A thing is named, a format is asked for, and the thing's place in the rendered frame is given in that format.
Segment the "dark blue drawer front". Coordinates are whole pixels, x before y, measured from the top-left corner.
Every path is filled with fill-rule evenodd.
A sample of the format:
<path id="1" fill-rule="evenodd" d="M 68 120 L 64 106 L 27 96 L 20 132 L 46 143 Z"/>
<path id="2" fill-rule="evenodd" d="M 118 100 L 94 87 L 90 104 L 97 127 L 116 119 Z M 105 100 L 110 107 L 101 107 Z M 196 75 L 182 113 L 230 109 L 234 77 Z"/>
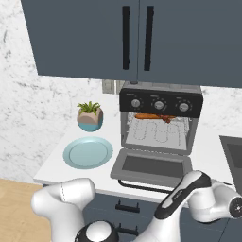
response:
<path id="1" fill-rule="evenodd" d="M 96 193 L 83 215 L 86 223 L 108 220 L 118 230 L 119 242 L 130 242 L 147 227 L 157 206 L 150 201 Z"/>

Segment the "orange kebab skewer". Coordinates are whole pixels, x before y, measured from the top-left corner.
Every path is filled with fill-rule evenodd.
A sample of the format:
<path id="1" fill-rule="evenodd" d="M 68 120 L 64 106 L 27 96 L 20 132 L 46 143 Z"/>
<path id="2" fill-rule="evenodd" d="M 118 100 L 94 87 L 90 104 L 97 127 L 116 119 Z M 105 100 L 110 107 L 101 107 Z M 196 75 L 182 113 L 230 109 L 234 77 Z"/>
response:
<path id="1" fill-rule="evenodd" d="M 161 115 L 154 113 L 137 113 L 134 115 L 136 119 L 162 119 L 165 123 L 170 123 L 172 119 L 176 118 L 173 115 Z"/>

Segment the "grey black toaster oven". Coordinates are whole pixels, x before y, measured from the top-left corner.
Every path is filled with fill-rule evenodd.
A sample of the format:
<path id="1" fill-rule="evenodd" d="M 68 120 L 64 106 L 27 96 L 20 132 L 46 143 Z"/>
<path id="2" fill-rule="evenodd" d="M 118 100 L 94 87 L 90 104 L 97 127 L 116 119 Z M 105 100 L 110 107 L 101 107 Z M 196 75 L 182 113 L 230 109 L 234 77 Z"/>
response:
<path id="1" fill-rule="evenodd" d="M 196 85 L 125 82 L 119 93 L 121 146 L 189 155 L 202 104 Z"/>

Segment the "potted green succulent plant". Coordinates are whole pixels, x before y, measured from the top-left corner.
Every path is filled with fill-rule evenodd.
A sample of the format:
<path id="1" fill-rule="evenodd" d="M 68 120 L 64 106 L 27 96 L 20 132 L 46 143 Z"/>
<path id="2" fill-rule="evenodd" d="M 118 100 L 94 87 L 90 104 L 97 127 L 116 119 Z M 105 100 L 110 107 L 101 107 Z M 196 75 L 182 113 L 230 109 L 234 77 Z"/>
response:
<path id="1" fill-rule="evenodd" d="M 96 102 L 78 103 L 77 122 L 81 129 L 93 132 L 101 128 L 103 123 L 103 111 L 101 105 Z"/>

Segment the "light blue plate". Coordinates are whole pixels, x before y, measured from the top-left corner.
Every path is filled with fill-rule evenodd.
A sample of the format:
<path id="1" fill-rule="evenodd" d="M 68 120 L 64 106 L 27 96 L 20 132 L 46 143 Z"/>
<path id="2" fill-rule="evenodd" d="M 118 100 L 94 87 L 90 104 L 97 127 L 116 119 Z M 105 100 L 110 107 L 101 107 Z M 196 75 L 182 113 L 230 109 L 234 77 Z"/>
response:
<path id="1" fill-rule="evenodd" d="M 93 169 L 104 165 L 112 153 L 112 145 L 106 139 L 91 136 L 71 142 L 64 149 L 62 157 L 75 169 Z"/>

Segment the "grey wall socket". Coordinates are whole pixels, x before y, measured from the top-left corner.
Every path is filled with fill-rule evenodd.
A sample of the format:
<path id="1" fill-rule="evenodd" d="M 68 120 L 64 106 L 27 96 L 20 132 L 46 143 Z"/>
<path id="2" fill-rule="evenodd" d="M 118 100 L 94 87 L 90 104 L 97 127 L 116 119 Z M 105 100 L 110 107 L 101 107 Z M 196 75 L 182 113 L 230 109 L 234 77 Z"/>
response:
<path id="1" fill-rule="evenodd" d="M 118 95 L 120 93 L 120 90 L 123 87 L 123 85 L 124 85 L 123 80 L 103 79 L 102 80 L 102 93 Z"/>

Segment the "grey toaster oven door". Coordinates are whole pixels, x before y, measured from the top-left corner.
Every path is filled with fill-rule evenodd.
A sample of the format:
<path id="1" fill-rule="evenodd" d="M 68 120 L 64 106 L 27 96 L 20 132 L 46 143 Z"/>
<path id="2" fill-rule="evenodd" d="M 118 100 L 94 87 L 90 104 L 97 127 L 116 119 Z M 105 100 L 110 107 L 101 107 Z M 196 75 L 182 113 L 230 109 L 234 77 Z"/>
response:
<path id="1" fill-rule="evenodd" d="M 122 148 L 111 171 L 111 178 L 175 187 L 193 170 L 187 156 Z"/>

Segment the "dark blue cupboard door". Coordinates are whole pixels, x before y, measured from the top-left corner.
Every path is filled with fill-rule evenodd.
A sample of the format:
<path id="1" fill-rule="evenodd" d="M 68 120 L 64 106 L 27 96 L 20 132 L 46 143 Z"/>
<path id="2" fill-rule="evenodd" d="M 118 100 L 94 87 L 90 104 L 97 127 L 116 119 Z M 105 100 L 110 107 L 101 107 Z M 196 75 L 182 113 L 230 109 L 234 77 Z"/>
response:
<path id="1" fill-rule="evenodd" d="M 147 6 L 154 6 L 144 71 Z M 140 0 L 140 81 L 242 87 L 242 0 Z"/>
<path id="2" fill-rule="evenodd" d="M 135 80 L 139 0 L 21 0 L 40 76 Z M 122 7 L 130 7 L 123 69 Z"/>

